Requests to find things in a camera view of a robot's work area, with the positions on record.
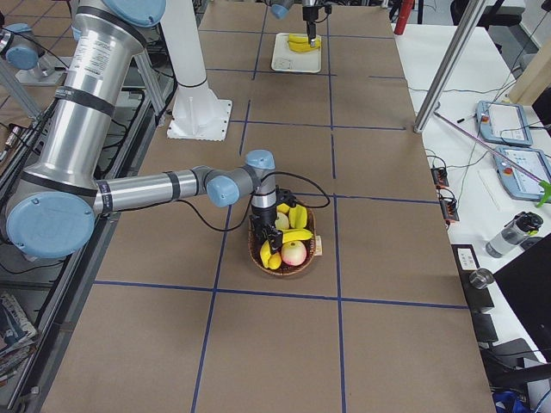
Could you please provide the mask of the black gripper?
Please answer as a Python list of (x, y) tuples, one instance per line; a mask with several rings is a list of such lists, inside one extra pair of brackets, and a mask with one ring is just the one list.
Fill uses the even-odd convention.
[(317, 36), (317, 30), (316, 30), (316, 18), (305, 18), (304, 19), (306, 23), (306, 34), (308, 36), (310, 47), (316, 46), (316, 36)]
[(275, 206), (251, 208), (251, 229), (258, 245), (269, 242), (270, 253), (278, 252), (283, 244), (283, 231), (275, 226), (277, 211)]

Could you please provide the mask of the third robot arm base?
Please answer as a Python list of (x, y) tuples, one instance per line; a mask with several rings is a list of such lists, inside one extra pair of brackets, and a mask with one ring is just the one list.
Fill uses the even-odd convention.
[(41, 45), (27, 23), (1, 29), (1, 58), (17, 69), (16, 79), (26, 86), (61, 85), (71, 63), (70, 57), (59, 57)]

